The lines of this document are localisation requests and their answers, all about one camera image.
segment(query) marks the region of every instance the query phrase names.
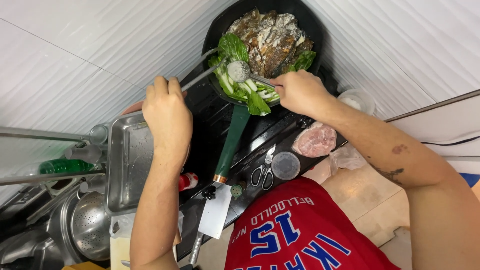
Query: metal tray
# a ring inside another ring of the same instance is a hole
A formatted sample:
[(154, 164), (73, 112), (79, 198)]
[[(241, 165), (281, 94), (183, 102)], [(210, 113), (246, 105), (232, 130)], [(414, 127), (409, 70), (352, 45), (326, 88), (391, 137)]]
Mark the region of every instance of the metal tray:
[(141, 111), (117, 117), (108, 136), (105, 211), (136, 211), (153, 158), (153, 137)]

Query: colander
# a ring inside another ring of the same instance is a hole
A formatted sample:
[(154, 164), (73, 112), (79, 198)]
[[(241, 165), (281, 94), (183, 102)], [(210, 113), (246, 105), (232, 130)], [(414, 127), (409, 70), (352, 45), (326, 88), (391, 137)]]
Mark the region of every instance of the colander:
[(110, 258), (110, 216), (104, 210), (104, 195), (96, 191), (85, 194), (75, 206), (71, 230), (78, 250), (91, 260)]

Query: hand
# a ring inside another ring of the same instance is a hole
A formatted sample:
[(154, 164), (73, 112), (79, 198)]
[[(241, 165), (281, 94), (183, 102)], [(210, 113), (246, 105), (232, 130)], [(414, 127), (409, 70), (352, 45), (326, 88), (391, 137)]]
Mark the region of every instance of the hand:
[(280, 75), (271, 79), (270, 83), (276, 85), (275, 92), (280, 95), (283, 107), (318, 121), (322, 120), (322, 115), (328, 112), (332, 104), (337, 103), (320, 78), (305, 70)]
[(193, 126), (178, 79), (155, 77), (154, 85), (147, 87), (142, 111), (154, 138), (154, 155), (182, 166)]

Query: raw pork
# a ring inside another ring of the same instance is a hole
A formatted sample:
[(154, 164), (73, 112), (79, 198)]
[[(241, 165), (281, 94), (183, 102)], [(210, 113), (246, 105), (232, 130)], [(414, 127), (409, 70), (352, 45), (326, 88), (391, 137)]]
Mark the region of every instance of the raw pork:
[(335, 148), (336, 132), (332, 127), (315, 122), (302, 131), (293, 142), (292, 149), (309, 158), (326, 156)]

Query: kitchen counter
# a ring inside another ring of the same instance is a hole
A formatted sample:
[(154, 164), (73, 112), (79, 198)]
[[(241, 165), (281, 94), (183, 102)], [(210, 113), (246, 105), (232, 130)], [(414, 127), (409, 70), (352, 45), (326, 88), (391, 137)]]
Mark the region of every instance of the kitchen counter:
[[(180, 84), (186, 84), (201, 72), (201, 66), (195, 68)], [(319, 76), (327, 90), (334, 95), (337, 94), (336, 81), (322, 68), (321, 72)], [(205, 205), (201, 191), (212, 184), (219, 185), (211, 179), (227, 136), (233, 110), (233, 104), (219, 98), (207, 78), (188, 90), (185, 103), (193, 114), (193, 136), (190, 157), (184, 166), (184, 172), (196, 173), (199, 183), (194, 189), (179, 193), (180, 210), (185, 217), (182, 242), (177, 245), (178, 260), (189, 255), (192, 249)], [(256, 198), (286, 182), (275, 178), (273, 187), (265, 191), (260, 185), (256, 187), (251, 185), (250, 175), (263, 163), (266, 151), (273, 144), (276, 144), (275, 153), (293, 152), (291, 150), (293, 141), (305, 126), (313, 122), (312, 119), (290, 112), (280, 105), (272, 107), (271, 110), (270, 114), (263, 117), (252, 115), (240, 139), (226, 184), (233, 185), (245, 181), (248, 185), (239, 198), (232, 198), (224, 228), (231, 225)], [(336, 148), (345, 143), (345, 138), (338, 134)], [(327, 157), (307, 158), (298, 154), (296, 156), (301, 165), (299, 175)], [(205, 236), (203, 243), (209, 239), (210, 237)]]

